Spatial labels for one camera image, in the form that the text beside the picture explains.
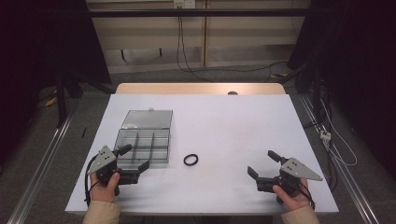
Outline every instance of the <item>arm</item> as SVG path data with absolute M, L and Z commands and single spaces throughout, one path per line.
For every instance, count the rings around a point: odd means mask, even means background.
M 301 183 L 308 188 L 306 179 L 301 179 Z M 290 210 L 282 215 L 285 224 L 319 224 L 317 215 L 311 208 L 309 200 L 303 194 L 299 193 L 291 198 L 280 186 L 274 185 L 273 190 Z M 301 190 L 308 193 L 304 187 L 301 187 Z
M 119 223 L 120 206 L 114 203 L 116 188 L 120 174 L 111 176 L 107 186 L 102 185 L 96 173 L 90 175 L 92 201 L 84 217 L 84 224 L 116 224 Z

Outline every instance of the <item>black rubber band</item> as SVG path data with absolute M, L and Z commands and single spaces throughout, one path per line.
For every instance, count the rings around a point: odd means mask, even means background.
M 195 161 L 192 162 L 192 163 L 187 163 L 186 160 L 187 160 L 189 157 L 195 157 Z M 184 164 L 186 164 L 186 165 L 188 165 L 188 166 L 195 165 L 196 163 L 198 163 L 198 156 L 197 156 L 196 154 L 190 154 L 190 155 L 188 155 L 188 156 L 186 156 L 186 157 L 184 158 Z

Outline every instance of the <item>gray carpet floor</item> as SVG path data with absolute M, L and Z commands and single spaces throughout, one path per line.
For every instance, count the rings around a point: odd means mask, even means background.
M 254 69 L 260 66 L 228 68 Z M 271 74 L 287 72 L 289 71 L 284 66 L 275 66 Z M 264 82 L 269 79 L 267 70 L 246 73 L 211 70 L 210 72 L 196 72 L 195 75 L 215 82 Z M 112 75 L 112 79 L 113 85 L 109 86 L 111 88 L 116 88 L 121 82 L 203 82 L 200 78 L 179 70 L 142 72 L 133 75 L 118 74 Z M 25 223 L 81 223 L 82 221 L 82 217 L 67 214 L 64 209 L 106 110 L 109 95 L 86 84 L 81 84 L 81 87 L 84 90 L 81 99 L 67 99 L 68 104 L 78 102 L 77 112 L 72 118 Z M 303 107 L 300 95 L 293 88 L 292 81 L 285 85 L 285 90 L 294 103 L 301 123 L 308 123 L 310 119 Z M 3 167 L 3 173 L 0 175 L 0 223 L 7 223 L 40 163 L 55 133 L 57 116 L 56 105 L 39 106 L 31 125 L 22 136 L 21 143 Z M 373 158 L 364 141 L 352 132 L 352 127 L 338 109 L 336 102 L 332 102 L 332 119 L 337 131 L 348 141 L 358 157 L 358 164 L 349 167 L 349 170 L 374 208 L 379 223 L 396 223 L 395 179 Z M 317 132 L 314 128 L 307 128 L 305 132 L 323 172 L 328 173 L 326 152 L 319 142 Z M 336 138 L 333 141 L 345 160 L 352 160 L 343 142 Z M 340 212 L 319 216 L 321 223 L 364 223 L 360 211 L 340 178 L 333 196 Z M 121 223 L 141 223 L 141 221 L 142 217 L 121 216 Z M 233 223 L 262 223 L 262 221 L 263 217 L 233 218 Z M 197 220 L 193 217 L 156 217 L 155 223 L 197 223 Z M 274 217 L 274 223 L 281 223 L 279 217 Z

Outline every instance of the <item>person's left hand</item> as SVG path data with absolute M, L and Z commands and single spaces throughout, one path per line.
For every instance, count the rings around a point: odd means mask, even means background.
M 99 181 L 96 173 L 92 173 L 90 175 L 90 180 L 91 180 L 91 186 Z M 108 181 L 107 186 L 98 182 L 91 189 L 92 200 L 106 202 L 106 203 L 113 203 L 114 199 L 116 198 L 116 194 L 114 190 L 117 184 L 119 183 L 119 180 L 120 180 L 120 174 L 114 173 L 113 176 L 111 176 L 110 180 Z

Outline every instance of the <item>white cable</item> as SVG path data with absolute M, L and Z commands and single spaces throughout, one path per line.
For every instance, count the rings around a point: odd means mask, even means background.
M 325 111 L 325 113 L 326 113 L 327 119 L 328 119 L 328 121 L 330 122 L 330 125 L 332 125 L 332 120 L 330 119 L 329 113 L 327 112 L 326 105 L 323 103 L 323 100 L 322 100 L 322 99 L 320 99 L 320 101 L 321 101 L 321 103 L 323 104 L 323 108 L 324 108 L 324 111 Z M 346 140 L 344 140 L 344 138 L 337 132 L 337 130 L 335 130 L 335 128 L 334 128 L 333 125 L 332 125 L 332 129 L 333 129 L 334 132 L 341 138 L 341 140 L 346 144 L 346 146 L 349 148 L 350 152 L 352 153 L 353 157 L 355 158 L 355 162 L 353 162 L 353 163 L 347 163 L 347 162 L 345 162 L 345 161 L 341 158 L 341 155 L 340 155 L 340 157 L 337 157 L 337 156 L 335 155 L 335 153 L 330 149 L 329 142 L 326 141 L 326 140 L 323 140 L 323 143 L 324 143 L 326 149 L 327 149 L 328 151 L 330 151 L 330 152 L 334 155 L 334 157 L 335 157 L 338 161 L 340 161 L 341 163 L 343 163 L 344 165 L 347 165 L 347 166 L 356 165 L 356 164 L 358 163 L 358 158 L 356 157 L 355 152 L 352 150 L 352 148 L 349 146 L 349 144 L 346 142 Z

